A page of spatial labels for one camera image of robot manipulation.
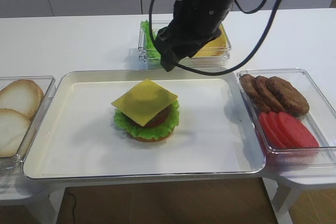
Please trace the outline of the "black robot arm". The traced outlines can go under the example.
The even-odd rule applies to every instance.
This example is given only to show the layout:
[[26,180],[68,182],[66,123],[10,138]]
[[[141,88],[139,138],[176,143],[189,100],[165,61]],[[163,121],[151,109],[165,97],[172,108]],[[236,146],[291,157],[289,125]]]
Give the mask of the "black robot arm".
[[161,66],[171,71],[179,61],[192,58],[221,35],[220,24],[234,0],[178,0],[173,19],[157,33],[155,47]]

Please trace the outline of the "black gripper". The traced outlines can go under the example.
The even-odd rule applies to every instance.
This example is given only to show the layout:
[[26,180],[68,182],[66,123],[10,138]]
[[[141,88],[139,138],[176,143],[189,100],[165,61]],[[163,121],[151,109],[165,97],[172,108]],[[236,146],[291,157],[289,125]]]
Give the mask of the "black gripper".
[[233,1],[177,0],[173,20],[157,32],[154,40],[163,69],[172,71],[182,58],[192,58],[202,49],[187,43],[206,43],[218,37],[218,27]]

